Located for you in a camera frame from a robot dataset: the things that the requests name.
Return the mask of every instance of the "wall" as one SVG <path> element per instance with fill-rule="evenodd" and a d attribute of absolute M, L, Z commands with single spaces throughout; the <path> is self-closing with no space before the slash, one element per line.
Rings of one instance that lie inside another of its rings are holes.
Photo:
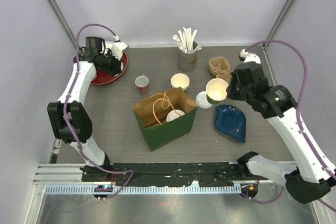
<path fill-rule="evenodd" d="M 54 142 L 47 104 L 75 53 L 46 0 L 0 0 L 1 223 L 23 223 L 38 163 Z"/>
<path fill-rule="evenodd" d="M 197 42 L 246 44 L 264 39 L 285 0 L 56 0 L 73 31 L 101 23 L 131 46 L 174 44 L 182 27 Z M 95 32 L 101 36 L 106 33 Z"/>
<path fill-rule="evenodd" d="M 296 0 L 276 34 L 296 45 L 307 59 L 308 86 L 302 115 L 324 153 L 336 163 L 335 0 Z M 279 84 L 298 97 L 302 65 L 298 56 L 280 45 L 270 45 L 269 54 Z M 336 207 L 336 188 L 326 201 Z"/>

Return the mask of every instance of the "bag handle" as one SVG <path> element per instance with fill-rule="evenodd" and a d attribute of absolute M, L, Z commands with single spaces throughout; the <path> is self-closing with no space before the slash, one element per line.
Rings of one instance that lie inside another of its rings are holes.
<path fill-rule="evenodd" d="M 168 109 L 169 106 L 171 106 L 171 107 L 173 108 L 173 110 L 175 111 L 175 113 L 176 113 L 176 114 L 178 114 L 178 113 L 177 113 L 177 111 L 175 110 L 174 106 L 171 104 L 171 102 L 170 102 L 170 100 L 169 100 L 169 97 L 166 95 L 166 92 L 164 92 L 164 94 L 163 94 L 163 93 L 157 93 L 157 94 L 152 95 L 151 97 L 153 97 L 153 96 L 155 96 L 155 95 L 158 95 L 158 94 L 163 95 L 163 98 L 158 98 L 158 99 L 156 99 L 156 101 L 153 103 L 153 115 L 154 115 L 155 119 L 157 120 L 157 122 L 158 122 L 160 125 L 162 125 L 162 123 L 160 122 L 160 120 L 158 119 L 158 117 L 157 117 L 156 114 L 155 114 L 154 106 L 155 106 L 156 102 L 158 102 L 158 101 L 162 101 L 162 108 L 163 108 L 164 110 Z M 165 107 L 165 108 L 163 107 L 163 101 L 168 102 L 168 105 L 167 105 L 167 107 Z"/>

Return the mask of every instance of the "red tray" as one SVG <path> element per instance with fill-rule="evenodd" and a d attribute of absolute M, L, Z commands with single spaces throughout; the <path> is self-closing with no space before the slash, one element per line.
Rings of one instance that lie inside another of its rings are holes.
<path fill-rule="evenodd" d="M 121 73 L 118 76 L 110 76 L 104 70 L 99 69 L 96 78 L 93 81 L 91 81 L 91 85 L 105 85 L 118 80 L 125 72 L 128 65 L 128 58 L 125 53 L 121 58 L 121 63 L 124 65 L 124 68 L 122 69 Z"/>

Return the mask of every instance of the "gift bag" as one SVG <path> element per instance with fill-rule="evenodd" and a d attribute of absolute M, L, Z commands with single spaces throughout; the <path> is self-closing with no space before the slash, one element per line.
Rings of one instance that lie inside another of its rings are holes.
<path fill-rule="evenodd" d="M 149 149 L 154 151 L 191 131 L 197 105 L 177 88 L 147 97 L 132 108 Z M 182 110 L 185 114 L 167 122 L 167 115 L 172 110 Z"/>

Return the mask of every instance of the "wooden surface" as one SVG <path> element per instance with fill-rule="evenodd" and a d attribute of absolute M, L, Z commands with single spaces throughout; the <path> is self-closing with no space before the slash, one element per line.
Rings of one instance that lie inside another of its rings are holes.
<path fill-rule="evenodd" d="M 196 69 L 187 75 L 190 86 L 187 95 L 195 99 L 205 90 L 212 78 L 207 68 L 209 59 L 224 56 L 231 70 L 240 62 L 238 54 L 243 47 L 205 47 L 198 53 Z M 219 134 L 213 126 L 214 108 L 198 108 L 191 133 L 174 140 L 154 152 L 150 152 L 131 109 L 131 106 L 147 95 L 171 88 L 170 79 L 178 73 L 176 48 L 129 49 L 129 66 L 116 82 L 89 88 L 85 108 L 93 123 L 93 137 L 105 151 L 111 162 L 236 162 L 249 151 L 255 151 L 276 161 L 292 161 L 284 142 L 246 102 L 225 100 L 223 103 L 240 108 L 247 118 L 246 144 L 240 144 Z M 256 49 L 266 76 L 269 71 L 261 48 Z M 139 94 L 134 80 L 145 74 L 150 80 L 150 92 Z M 79 154 L 62 143 L 58 163 L 84 163 Z"/>

